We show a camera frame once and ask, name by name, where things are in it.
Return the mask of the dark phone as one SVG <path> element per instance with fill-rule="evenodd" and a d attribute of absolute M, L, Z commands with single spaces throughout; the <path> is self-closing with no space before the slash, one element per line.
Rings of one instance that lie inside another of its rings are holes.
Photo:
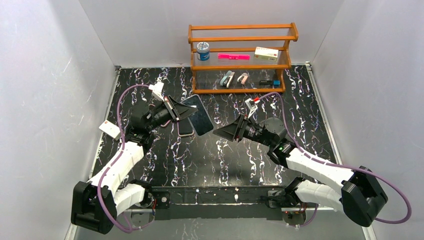
<path fill-rule="evenodd" d="M 211 118 L 198 94 L 191 95 L 181 101 L 183 104 L 196 107 L 197 112 L 188 118 L 198 136 L 203 136 L 214 129 Z"/>

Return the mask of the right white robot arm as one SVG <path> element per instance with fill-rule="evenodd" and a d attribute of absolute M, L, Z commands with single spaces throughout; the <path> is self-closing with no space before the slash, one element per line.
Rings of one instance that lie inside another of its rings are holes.
<path fill-rule="evenodd" d="M 267 155 L 277 165 L 315 179 L 296 177 L 282 191 L 262 196 L 273 207 L 315 203 L 342 211 L 354 223 L 368 227 L 388 202 L 388 196 L 370 169 L 358 170 L 331 166 L 331 162 L 316 162 L 295 146 L 288 137 L 282 120 L 271 117 L 263 125 L 245 115 L 213 131 L 229 141 L 248 139 L 268 147 Z"/>

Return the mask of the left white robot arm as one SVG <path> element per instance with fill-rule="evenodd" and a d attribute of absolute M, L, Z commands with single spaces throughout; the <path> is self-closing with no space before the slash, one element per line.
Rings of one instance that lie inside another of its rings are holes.
<path fill-rule="evenodd" d="M 198 111 L 195 106 L 183 104 L 171 96 L 153 108 L 134 105 L 129 112 L 120 149 L 112 159 L 88 181 L 79 181 L 72 194 L 70 221 L 73 225 L 107 234 L 113 227 L 130 233 L 134 228 L 117 221 L 118 215 L 137 203 L 147 202 L 151 186 L 146 181 L 132 180 L 126 187 L 120 185 L 130 170 L 151 149 L 153 130 L 168 121 L 184 120 Z"/>

